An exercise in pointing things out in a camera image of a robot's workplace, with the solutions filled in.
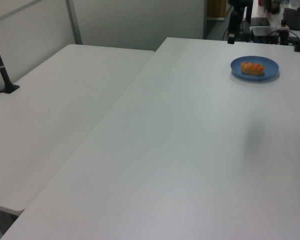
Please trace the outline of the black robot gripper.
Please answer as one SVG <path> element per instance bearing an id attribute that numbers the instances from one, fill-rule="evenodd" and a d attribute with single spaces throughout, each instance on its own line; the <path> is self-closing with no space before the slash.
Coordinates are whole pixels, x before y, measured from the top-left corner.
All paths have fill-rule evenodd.
<path id="1" fill-rule="evenodd" d="M 227 43 L 234 44 L 236 40 L 236 32 L 240 25 L 240 13 L 233 10 L 230 13 L 229 23 L 228 23 L 228 33 L 227 33 Z"/>

